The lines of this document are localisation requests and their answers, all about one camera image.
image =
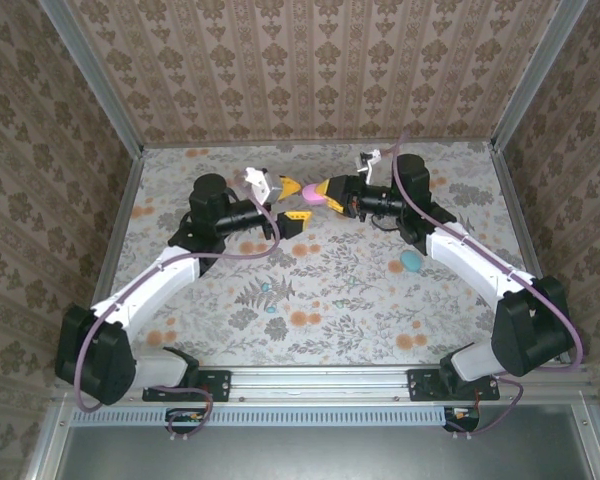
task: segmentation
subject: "floral wallpaper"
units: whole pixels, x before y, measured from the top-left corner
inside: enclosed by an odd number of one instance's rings
[[[600,1],[589,1],[505,150],[540,263],[568,287],[600,400]]]
[[[88,304],[130,160],[35,1],[0,1],[0,480],[26,468],[63,310]]]
[[[378,145],[301,145],[145,150],[114,288],[137,276],[166,246],[188,211],[193,182],[217,172],[232,179],[247,166],[266,167],[303,185],[355,174],[361,149]],[[433,195],[500,256],[522,261],[485,142],[413,143]],[[388,184],[380,164],[376,184]],[[204,365],[351,365],[437,362],[445,353],[489,338],[494,314],[464,281],[422,257],[417,273],[400,261],[406,245],[300,195],[277,211],[309,209],[309,229],[257,261],[219,260],[169,300],[136,338],[137,348],[171,345]],[[232,235],[227,252],[262,252],[259,231]]]
[[[67,0],[145,145],[487,138],[558,0]]]

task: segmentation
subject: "patterned wall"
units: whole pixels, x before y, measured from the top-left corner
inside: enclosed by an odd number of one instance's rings
[[[62,311],[90,302],[129,167],[39,5],[0,0],[0,480],[35,445]]]
[[[68,0],[147,144],[489,137],[557,0]]]
[[[540,263],[569,288],[600,397],[600,0],[588,3],[505,156]]]

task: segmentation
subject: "pink object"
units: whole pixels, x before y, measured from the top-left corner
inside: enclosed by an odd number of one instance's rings
[[[312,183],[302,189],[302,198],[304,198],[309,205],[324,205],[327,203],[326,198],[316,193],[317,186],[317,183]]]

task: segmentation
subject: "blue ball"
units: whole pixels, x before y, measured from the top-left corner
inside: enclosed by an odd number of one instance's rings
[[[404,265],[404,268],[410,272],[417,272],[422,266],[422,258],[420,255],[408,250],[402,252],[402,255],[400,255],[400,261],[402,262],[402,265]]]

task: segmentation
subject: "purple cable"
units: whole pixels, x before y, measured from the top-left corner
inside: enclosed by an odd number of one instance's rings
[[[493,422],[491,422],[486,427],[479,428],[477,430],[474,430],[473,432],[467,432],[464,428],[462,428],[457,423],[447,421],[447,425],[450,425],[453,428],[455,428],[456,430],[459,430],[460,432],[465,433],[466,436],[468,437],[468,436],[473,436],[473,435],[480,435],[481,433],[486,433],[489,430],[491,430],[492,428],[494,428],[496,425],[498,425],[502,420],[504,420],[505,417],[511,413],[511,410],[513,410],[513,407],[515,407],[518,404],[518,402],[520,401],[520,399],[522,398],[522,394],[524,393],[524,387],[522,386],[521,383],[518,383],[515,380],[508,380],[506,378],[498,378],[498,380],[500,380],[502,383],[508,383],[509,385],[515,385],[516,387],[518,387],[518,394],[516,395],[516,398],[513,399],[513,401],[507,406],[505,411],[502,412],[498,418],[496,418]]]
[[[218,258],[218,259],[224,258],[227,260],[257,260],[259,258],[264,258],[268,255],[271,255],[275,251],[275,249],[278,248],[278,245],[280,245],[280,229],[278,228],[278,224],[276,223],[276,221],[273,218],[273,216],[271,215],[271,213],[264,206],[262,206],[249,191],[247,191],[243,188],[241,188],[241,190],[246,194],[247,198],[249,200],[251,200],[251,202],[255,205],[255,207],[258,209],[258,211],[260,211],[260,213],[262,213],[264,215],[264,217],[267,219],[267,221],[271,224],[271,227],[273,228],[274,242],[273,242],[273,245],[271,245],[271,247],[268,250],[266,250],[262,253],[255,253],[252,255],[235,255],[235,254],[231,254],[231,253],[186,253],[186,254],[182,254],[182,255],[177,255],[175,257],[170,258],[169,260],[166,260],[164,263],[162,263],[161,267],[164,269],[165,267],[168,267],[169,265],[179,262],[180,260],[187,260],[190,258]],[[81,380],[82,380],[82,369],[84,367],[85,358],[87,357],[87,350],[89,349],[89,346],[91,345],[91,341],[93,340],[93,337],[95,336],[95,334],[98,331],[98,329],[100,328],[100,326],[109,317],[109,315],[111,315],[113,312],[115,312],[116,309],[119,308],[119,306],[122,305],[125,302],[125,300],[127,298],[129,298],[131,296],[131,294],[133,294],[133,292],[135,292],[138,288],[140,288],[141,285],[143,285],[147,280],[149,280],[151,277],[153,277],[156,273],[158,273],[160,271],[161,271],[161,269],[159,267],[155,267],[155,268],[149,270],[147,273],[145,273],[138,280],[136,280],[122,295],[120,295],[120,298],[118,298],[116,303],[113,303],[108,309],[106,309],[104,311],[104,313],[102,315],[100,315],[100,317],[94,322],[94,324],[91,326],[91,328],[87,332],[87,335],[84,337],[84,341],[82,342],[82,346],[80,347],[80,352],[78,353],[78,359],[76,361],[76,371],[73,376],[73,392],[76,397],[76,404],[78,405],[78,408],[80,410],[82,410],[83,412],[92,413],[92,412],[95,412],[96,410],[98,410],[100,407],[102,407],[102,403],[98,403],[98,404],[94,405],[93,407],[87,407],[84,404],[84,401],[82,399],[82,390],[80,390],[80,385],[81,385]],[[177,389],[177,391],[182,391],[182,392],[186,392],[187,390],[189,390],[189,389],[186,389],[186,388],[184,388],[182,390]]]
[[[400,136],[400,138],[398,139],[398,142],[393,147],[390,147],[389,149],[384,150],[382,152],[382,153],[392,152],[392,154],[393,154],[393,157],[391,160],[391,165],[392,165],[392,170],[393,170],[393,178],[395,179],[396,185],[398,186],[398,190],[400,190],[400,193],[402,194],[405,201],[422,218],[427,220],[432,225],[444,230],[449,235],[457,238],[458,240],[463,241],[478,255],[480,255],[482,258],[487,260],[490,264],[492,264],[494,267],[496,267],[502,273],[508,275],[512,280],[514,280],[516,283],[518,283],[518,285],[520,285],[521,287],[524,287],[528,292],[531,293],[531,295],[533,295],[535,298],[537,298],[545,307],[547,307],[551,311],[551,313],[553,313],[556,317],[558,317],[558,319],[562,322],[562,324],[565,326],[565,328],[567,329],[567,331],[573,338],[573,343],[575,344],[575,348],[576,348],[575,360],[573,361],[573,363],[571,365],[568,365],[566,367],[539,367],[536,370],[544,370],[544,371],[550,371],[550,372],[571,372],[571,371],[576,370],[582,363],[582,356],[583,356],[582,341],[580,340],[580,336],[578,335],[578,332],[573,327],[573,325],[571,324],[569,319],[565,316],[565,314],[562,313],[558,307],[556,307],[553,303],[551,303],[538,290],[536,290],[536,288],[533,285],[531,285],[529,282],[527,282],[526,280],[524,280],[517,274],[513,273],[513,270],[511,270],[506,264],[493,258],[489,253],[487,253],[483,249],[483,247],[480,244],[476,243],[470,237],[464,237],[462,234],[456,232],[455,230],[452,230],[451,228],[447,227],[443,223],[440,223],[439,221],[437,221],[435,218],[427,215],[427,213],[425,213],[420,207],[418,207],[418,205],[415,204],[415,202],[411,199],[411,197],[409,197],[406,190],[404,189],[404,186],[402,185],[402,181],[400,180],[400,175],[398,173],[398,152],[400,151],[400,147],[402,146],[404,141],[408,138],[408,136],[409,136],[408,132],[404,131],[402,133],[402,135]]]
[[[153,388],[156,390],[160,390],[161,392],[167,392],[167,393],[197,393],[199,395],[204,396],[207,399],[207,402],[209,402],[207,411],[206,411],[204,417],[202,417],[202,420],[200,420],[200,423],[198,423],[198,425],[193,430],[191,430],[190,432],[187,432],[186,434],[176,433],[173,431],[173,420],[176,419],[177,417],[181,417],[182,415],[186,415],[186,412],[175,412],[175,413],[171,414],[171,416],[169,417],[169,422],[167,423],[167,430],[172,435],[172,438],[175,438],[177,436],[184,437],[186,435],[187,437],[190,437],[191,435],[195,435],[200,430],[202,430],[202,427],[204,427],[204,425],[211,418],[211,412],[213,412],[213,396],[211,396],[211,394],[209,392],[207,392],[206,390],[202,390],[201,388],[195,388],[195,387],[182,387],[182,388],[153,387]]]

